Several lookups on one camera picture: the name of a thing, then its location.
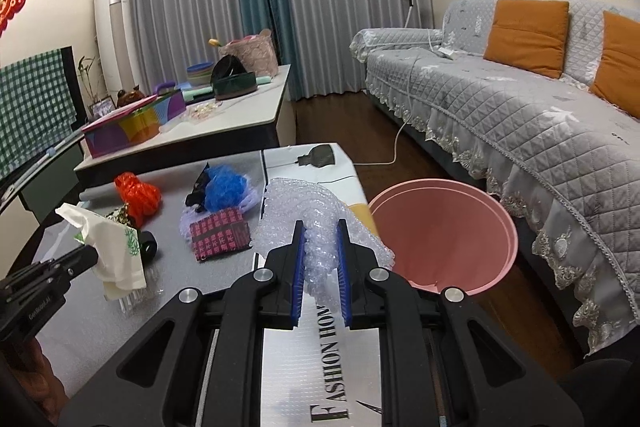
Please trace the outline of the clear bubble wrap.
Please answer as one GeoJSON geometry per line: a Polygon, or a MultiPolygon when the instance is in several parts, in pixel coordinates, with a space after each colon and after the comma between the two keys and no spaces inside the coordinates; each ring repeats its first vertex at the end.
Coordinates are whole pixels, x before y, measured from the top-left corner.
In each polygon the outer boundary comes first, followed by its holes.
{"type": "Polygon", "coordinates": [[[264,213],[252,233],[252,248],[267,257],[270,251],[292,242],[295,225],[303,223],[304,291],[320,306],[336,312],[337,225],[345,220],[352,243],[372,249],[381,267],[390,269],[395,255],[371,232],[352,208],[328,188],[303,180],[276,178],[266,187],[264,213]]]}

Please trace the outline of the magenta patterned wrapper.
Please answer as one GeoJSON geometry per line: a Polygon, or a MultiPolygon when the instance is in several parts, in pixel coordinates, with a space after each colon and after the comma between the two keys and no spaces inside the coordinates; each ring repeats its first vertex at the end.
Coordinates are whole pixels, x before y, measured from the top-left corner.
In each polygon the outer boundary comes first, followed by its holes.
{"type": "Polygon", "coordinates": [[[239,208],[227,208],[190,225],[191,248],[198,262],[246,251],[250,226],[239,208]]]}

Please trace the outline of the blue plastic bag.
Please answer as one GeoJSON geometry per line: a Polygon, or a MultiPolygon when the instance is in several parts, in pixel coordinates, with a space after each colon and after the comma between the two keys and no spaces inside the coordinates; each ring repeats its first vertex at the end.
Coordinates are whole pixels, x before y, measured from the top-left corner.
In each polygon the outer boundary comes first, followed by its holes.
{"type": "Polygon", "coordinates": [[[207,211],[216,212],[239,207],[250,187],[245,176],[227,165],[205,169],[208,182],[205,185],[204,206],[207,211]]]}

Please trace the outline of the green panda snack pouch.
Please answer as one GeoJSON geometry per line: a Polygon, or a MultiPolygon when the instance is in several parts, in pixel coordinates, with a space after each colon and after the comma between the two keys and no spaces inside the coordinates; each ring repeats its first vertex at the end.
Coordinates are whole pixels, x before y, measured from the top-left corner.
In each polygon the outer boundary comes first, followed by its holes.
{"type": "Polygon", "coordinates": [[[122,299],[146,287],[138,232],[134,228],[66,202],[55,212],[78,228],[82,243],[98,253],[93,273],[102,282],[107,300],[122,299]]]}

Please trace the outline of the black snack wrapper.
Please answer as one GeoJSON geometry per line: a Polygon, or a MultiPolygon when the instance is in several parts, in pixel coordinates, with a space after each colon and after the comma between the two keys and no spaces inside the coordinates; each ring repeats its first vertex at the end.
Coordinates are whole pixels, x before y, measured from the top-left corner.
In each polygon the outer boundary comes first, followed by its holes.
{"type": "Polygon", "coordinates": [[[195,180],[192,191],[186,195],[186,207],[197,213],[205,210],[206,186],[210,181],[208,169],[209,164],[206,164],[198,175],[198,179],[195,180]]]}

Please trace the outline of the pink plastic trash bin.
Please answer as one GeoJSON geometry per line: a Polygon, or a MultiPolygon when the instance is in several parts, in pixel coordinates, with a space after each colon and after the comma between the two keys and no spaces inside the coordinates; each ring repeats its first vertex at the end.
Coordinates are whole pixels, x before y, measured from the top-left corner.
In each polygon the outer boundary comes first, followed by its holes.
{"type": "Polygon", "coordinates": [[[518,233],[509,213],[478,188],[446,179],[396,184],[369,204],[393,270],[424,291],[459,287],[474,296],[514,265],[518,233]]]}

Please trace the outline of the grey table mat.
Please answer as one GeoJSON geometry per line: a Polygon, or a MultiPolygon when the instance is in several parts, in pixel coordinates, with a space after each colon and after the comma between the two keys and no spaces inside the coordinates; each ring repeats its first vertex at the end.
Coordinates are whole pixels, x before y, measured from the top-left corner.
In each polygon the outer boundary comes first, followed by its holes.
{"type": "Polygon", "coordinates": [[[157,253],[144,269],[148,289],[138,303],[122,306],[103,295],[102,282],[87,271],[70,283],[66,303],[38,334],[53,373],[74,395],[92,375],[178,291],[193,287],[204,294],[229,287],[256,267],[250,249],[199,262],[180,232],[186,195],[205,166],[228,165],[245,174],[259,193],[265,188],[262,154],[239,155],[191,162],[191,164],[142,174],[140,179],[160,189],[162,205],[145,230],[152,233],[157,253]]]}

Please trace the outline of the clear plastic straws packet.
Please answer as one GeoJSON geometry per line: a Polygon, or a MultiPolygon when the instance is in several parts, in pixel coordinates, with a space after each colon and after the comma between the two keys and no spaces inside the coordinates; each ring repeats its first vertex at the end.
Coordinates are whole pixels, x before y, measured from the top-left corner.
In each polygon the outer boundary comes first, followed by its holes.
{"type": "Polygon", "coordinates": [[[160,297],[164,290],[160,287],[160,271],[150,265],[144,269],[146,286],[145,288],[123,291],[118,289],[114,283],[104,283],[104,298],[107,301],[115,301],[120,312],[130,315],[135,309],[140,308],[143,303],[160,297]]]}

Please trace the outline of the stacked coloured bowls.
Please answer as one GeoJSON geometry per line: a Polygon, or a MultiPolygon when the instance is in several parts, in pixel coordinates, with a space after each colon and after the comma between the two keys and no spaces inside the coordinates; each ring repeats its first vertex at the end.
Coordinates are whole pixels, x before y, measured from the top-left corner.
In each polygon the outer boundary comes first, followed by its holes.
{"type": "Polygon", "coordinates": [[[186,81],[191,86],[206,86],[210,83],[214,69],[213,62],[203,62],[189,66],[186,69],[186,81]]]}

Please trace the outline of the green checkered cloth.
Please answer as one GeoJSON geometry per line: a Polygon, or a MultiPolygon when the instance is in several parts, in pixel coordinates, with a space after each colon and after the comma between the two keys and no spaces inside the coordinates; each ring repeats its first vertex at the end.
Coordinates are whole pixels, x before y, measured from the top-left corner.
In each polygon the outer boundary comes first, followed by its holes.
{"type": "Polygon", "coordinates": [[[76,108],[61,49],[1,69],[1,176],[72,132],[76,108]]]}

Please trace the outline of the colourful gift box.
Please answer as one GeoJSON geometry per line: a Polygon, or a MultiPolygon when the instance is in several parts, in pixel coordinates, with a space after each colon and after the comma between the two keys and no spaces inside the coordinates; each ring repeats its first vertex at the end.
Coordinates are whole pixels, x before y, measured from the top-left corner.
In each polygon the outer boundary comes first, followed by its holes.
{"type": "Polygon", "coordinates": [[[98,158],[151,140],[185,111],[180,90],[154,94],[86,124],[81,132],[91,157],[98,158]]]}

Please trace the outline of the orange cushion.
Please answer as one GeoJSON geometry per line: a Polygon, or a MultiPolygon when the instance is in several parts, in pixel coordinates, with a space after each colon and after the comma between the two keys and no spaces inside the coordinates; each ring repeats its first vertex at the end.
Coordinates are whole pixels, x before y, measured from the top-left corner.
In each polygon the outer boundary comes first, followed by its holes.
{"type": "Polygon", "coordinates": [[[559,79],[568,26],[568,1],[498,0],[484,59],[559,79]]]}
{"type": "Polygon", "coordinates": [[[589,91],[628,115],[640,117],[640,29],[630,18],[605,11],[601,60],[589,91]]]}

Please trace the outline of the white air conditioner tower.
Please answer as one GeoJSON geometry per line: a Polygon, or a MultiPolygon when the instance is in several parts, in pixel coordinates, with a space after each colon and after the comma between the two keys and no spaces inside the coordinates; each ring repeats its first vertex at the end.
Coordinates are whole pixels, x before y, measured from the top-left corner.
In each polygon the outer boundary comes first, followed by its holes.
{"type": "Polygon", "coordinates": [[[96,42],[106,91],[117,93],[142,87],[142,72],[134,40],[130,0],[94,0],[96,42]]]}

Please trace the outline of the orange cushion far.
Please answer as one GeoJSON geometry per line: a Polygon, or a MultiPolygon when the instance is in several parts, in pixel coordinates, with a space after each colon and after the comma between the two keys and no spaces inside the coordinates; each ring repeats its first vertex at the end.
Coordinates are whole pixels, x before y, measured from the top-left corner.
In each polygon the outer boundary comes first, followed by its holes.
{"type": "Polygon", "coordinates": [[[640,117],[640,29],[630,18],[605,11],[601,60],[589,91],[628,115],[640,117]]]}

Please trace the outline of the red wall decoration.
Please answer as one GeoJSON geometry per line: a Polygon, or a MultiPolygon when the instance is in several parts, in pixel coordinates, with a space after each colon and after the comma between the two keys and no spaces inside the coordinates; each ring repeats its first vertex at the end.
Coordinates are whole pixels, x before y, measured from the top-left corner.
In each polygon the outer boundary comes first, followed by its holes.
{"type": "Polygon", "coordinates": [[[24,8],[26,0],[0,0],[0,35],[9,25],[9,21],[24,8]]]}

